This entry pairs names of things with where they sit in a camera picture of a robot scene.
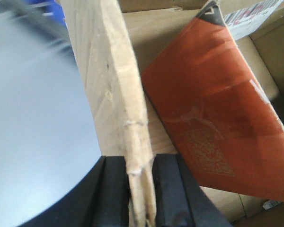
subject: orange book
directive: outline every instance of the orange book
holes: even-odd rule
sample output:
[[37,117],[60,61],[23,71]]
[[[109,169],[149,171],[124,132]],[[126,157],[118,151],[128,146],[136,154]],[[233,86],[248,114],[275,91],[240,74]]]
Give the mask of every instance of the orange book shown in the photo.
[[209,1],[142,73],[202,186],[284,201],[284,126]]

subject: sticker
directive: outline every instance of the sticker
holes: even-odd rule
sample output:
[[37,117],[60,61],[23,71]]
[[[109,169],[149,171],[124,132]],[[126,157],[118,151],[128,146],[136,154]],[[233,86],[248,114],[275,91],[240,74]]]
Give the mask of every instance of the sticker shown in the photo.
[[234,40],[256,31],[282,2],[283,0],[265,0],[226,15],[224,21]]

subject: blue object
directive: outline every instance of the blue object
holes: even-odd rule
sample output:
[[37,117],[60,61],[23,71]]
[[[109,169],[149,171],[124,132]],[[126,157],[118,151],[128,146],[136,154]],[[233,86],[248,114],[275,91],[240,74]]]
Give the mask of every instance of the blue object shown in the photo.
[[52,12],[53,15],[51,17],[61,23],[62,25],[66,26],[64,21],[64,13],[62,7],[56,3],[54,0],[50,0],[51,4],[49,4],[47,11]]
[[37,3],[45,2],[47,0],[24,0],[24,1],[28,4],[37,4]]

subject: barcode sticker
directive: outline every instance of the barcode sticker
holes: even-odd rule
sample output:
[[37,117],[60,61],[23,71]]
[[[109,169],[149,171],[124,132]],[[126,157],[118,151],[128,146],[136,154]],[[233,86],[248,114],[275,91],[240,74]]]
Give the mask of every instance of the barcode sticker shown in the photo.
[[256,31],[283,0],[265,0],[249,8],[239,9],[224,17],[235,40]]

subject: corrugated cardboard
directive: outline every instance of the corrugated cardboard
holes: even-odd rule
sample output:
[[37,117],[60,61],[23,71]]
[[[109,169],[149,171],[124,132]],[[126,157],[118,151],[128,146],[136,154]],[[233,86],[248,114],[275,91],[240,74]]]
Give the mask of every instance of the corrugated cardboard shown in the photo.
[[136,59],[115,0],[61,0],[101,153],[124,155],[137,226],[156,214],[148,118]]

